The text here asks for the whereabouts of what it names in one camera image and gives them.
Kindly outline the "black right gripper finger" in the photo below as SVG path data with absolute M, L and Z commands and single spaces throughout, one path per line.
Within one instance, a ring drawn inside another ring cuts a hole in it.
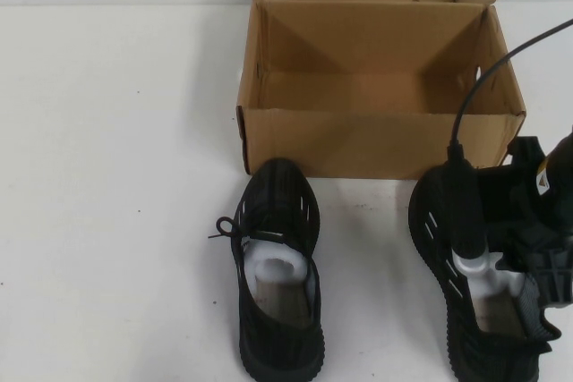
M 560 303 L 564 306 L 572 303 L 572 248 L 568 247 L 558 256 Z
M 529 255 L 529 268 L 535 279 L 542 307 L 554 307 L 560 303 L 560 293 L 555 281 L 555 249 L 539 250 Z

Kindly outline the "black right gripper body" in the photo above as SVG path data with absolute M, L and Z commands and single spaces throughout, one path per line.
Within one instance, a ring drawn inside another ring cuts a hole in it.
M 572 248 L 572 137 L 544 153 L 536 137 L 509 144 L 507 166 L 482 169 L 478 184 L 490 249 L 502 266 L 529 266 L 529 255 Z

